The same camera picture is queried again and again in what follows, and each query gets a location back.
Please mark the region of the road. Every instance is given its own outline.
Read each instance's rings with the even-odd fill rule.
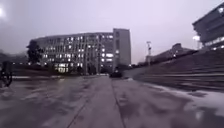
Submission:
[[[88,76],[0,90],[0,128],[222,128],[224,94]]]

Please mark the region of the multi-story building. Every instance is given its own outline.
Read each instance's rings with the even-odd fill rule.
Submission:
[[[82,67],[84,72],[93,66],[113,70],[118,64],[131,64],[130,31],[114,29],[113,32],[82,33],[47,36],[34,39],[44,50],[42,64],[51,63],[59,72],[72,67]]]
[[[224,48],[224,3],[193,23],[204,49]]]

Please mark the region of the wet road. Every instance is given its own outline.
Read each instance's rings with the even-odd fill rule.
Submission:
[[[223,128],[223,97],[107,76],[14,82],[0,128]]]

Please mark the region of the lamp post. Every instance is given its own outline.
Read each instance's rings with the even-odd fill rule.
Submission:
[[[148,46],[148,55],[146,57],[146,60],[148,62],[148,64],[150,65],[150,61],[151,61],[151,41],[147,41],[147,46]]]

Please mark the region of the overcast sky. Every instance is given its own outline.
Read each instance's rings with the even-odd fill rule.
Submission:
[[[223,0],[0,0],[0,49],[25,51],[32,38],[80,32],[131,31],[132,61],[175,43],[196,48],[192,23]]]

